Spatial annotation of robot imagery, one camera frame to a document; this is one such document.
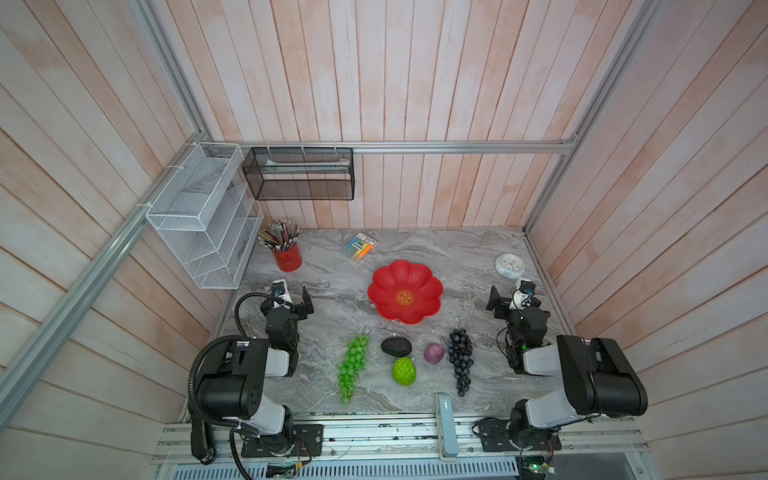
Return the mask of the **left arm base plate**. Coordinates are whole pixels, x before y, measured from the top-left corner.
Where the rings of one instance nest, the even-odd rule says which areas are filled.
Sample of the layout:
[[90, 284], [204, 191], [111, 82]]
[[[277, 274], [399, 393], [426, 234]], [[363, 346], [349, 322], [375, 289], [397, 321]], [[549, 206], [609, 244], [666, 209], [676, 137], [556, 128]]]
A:
[[322, 424], [295, 424], [286, 426], [280, 434], [246, 438], [241, 455], [244, 458], [319, 457], [323, 437]]

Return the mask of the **green textured fruit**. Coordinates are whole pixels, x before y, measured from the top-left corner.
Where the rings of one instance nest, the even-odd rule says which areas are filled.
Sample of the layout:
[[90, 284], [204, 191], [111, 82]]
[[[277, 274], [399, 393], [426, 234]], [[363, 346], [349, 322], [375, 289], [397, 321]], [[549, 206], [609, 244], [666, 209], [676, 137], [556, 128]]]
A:
[[406, 357], [397, 359], [393, 365], [392, 377], [399, 385], [412, 385], [417, 377], [415, 364], [411, 359]]

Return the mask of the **dark purple grape bunch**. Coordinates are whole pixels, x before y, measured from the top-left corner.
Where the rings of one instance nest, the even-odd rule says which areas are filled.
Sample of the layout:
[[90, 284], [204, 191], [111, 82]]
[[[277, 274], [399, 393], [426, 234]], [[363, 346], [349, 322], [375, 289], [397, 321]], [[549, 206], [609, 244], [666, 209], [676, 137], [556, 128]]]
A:
[[453, 366], [456, 389], [464, 397], [470, 389], [470, 371], [473, 366], [473, 345], [465, 329], [454, 329], [449, 335], [449, 362]]

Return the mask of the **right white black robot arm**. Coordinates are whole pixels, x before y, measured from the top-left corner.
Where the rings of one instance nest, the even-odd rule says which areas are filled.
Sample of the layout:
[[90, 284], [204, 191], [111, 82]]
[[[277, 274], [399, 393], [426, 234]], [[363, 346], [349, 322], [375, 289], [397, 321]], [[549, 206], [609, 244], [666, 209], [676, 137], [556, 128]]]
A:
[[545, 342], [551, 313], [541, 308], [532, 282], [522, 282], [510, 297], [492, 287], [486, 309], [506, 322], [500, 350], [510, 368], [520, 375], [559, 377], [562, 385], [518, 401], [507, 420], [479, 421], [484, 451], [558, 450], [565, 426], [646, 412], [646, 389], [615, 340], [558, 335], [554, 343]]

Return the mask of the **green grape bunch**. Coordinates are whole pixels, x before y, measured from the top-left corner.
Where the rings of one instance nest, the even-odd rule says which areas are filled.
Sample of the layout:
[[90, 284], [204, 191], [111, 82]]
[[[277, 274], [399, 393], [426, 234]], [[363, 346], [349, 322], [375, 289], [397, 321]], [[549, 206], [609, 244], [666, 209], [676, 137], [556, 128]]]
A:
[[367, 363], [367, 347], [370, 337], [367, 334], [353, 338], [347, 344], [347, 350], [339, 366], [339, 394], [341, 401], [348, 404], [355, 392], [358, 377]]

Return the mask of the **dark avocado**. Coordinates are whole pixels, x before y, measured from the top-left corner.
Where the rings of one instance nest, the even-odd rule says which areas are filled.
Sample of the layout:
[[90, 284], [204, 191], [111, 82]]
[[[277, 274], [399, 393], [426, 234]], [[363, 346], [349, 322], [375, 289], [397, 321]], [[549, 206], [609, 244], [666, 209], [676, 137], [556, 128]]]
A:
[[381, 350], [392, 357], [408, 357], [412, 352], [412, 343], [405, 337], [386, 338], [380, 344]]

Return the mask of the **red flower-shaped fruit bowl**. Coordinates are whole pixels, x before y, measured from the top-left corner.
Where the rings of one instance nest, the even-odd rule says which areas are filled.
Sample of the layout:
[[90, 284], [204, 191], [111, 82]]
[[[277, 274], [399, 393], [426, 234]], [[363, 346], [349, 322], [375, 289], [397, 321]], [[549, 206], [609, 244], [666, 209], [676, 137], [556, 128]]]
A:
[[374, 272], [367, 295], [381, 317], [417, 325], [440, 311], [443, 292], [429, 267], [397, 260]]

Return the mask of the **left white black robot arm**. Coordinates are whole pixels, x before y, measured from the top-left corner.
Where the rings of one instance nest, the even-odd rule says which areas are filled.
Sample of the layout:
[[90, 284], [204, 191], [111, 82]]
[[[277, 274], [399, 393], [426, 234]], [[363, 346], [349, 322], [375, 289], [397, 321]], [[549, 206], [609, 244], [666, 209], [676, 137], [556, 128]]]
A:
[[[245, 301], [260, 299], [265, 316], [264, 338], [246, 332], [240, 310]], [[187, 380], [187, 409], [192, 425], [191, 454], [208, 465], [216, 458], [215, 426], [226, 427], [235, 463], [243, 469], [235, 438], [268, 456], [290, 455], [296, 449], [293, 414], [264, 393], [267, 378], [288, 378], [297, 369], [300, 321], [314, 313], [306, 289], [294, 302], [285, 281], [268, 293], [251, 292], [235, 303], [236, 335], [224, 335], [204, 346]]]

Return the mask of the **purple round fruit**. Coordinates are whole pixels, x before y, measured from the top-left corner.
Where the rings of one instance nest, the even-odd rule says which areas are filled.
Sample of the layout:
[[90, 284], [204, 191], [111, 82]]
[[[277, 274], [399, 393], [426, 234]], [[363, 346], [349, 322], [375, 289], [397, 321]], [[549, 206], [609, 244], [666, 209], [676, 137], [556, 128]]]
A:
[[425, 348], [423, 356], [427, 363], [437, 365], [445, 356], [444, 347], [439, 343], [430, 343]]

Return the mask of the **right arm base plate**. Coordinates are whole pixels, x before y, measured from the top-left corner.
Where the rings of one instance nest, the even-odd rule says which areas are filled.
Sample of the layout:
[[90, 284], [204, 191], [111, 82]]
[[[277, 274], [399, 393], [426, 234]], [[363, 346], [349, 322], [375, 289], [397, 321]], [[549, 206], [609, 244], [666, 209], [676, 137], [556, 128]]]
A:
[[471, 428], [484, 452], [559, 451], [562, 443], [557, 430], [519, 427], [511, 420], [485, 417]]

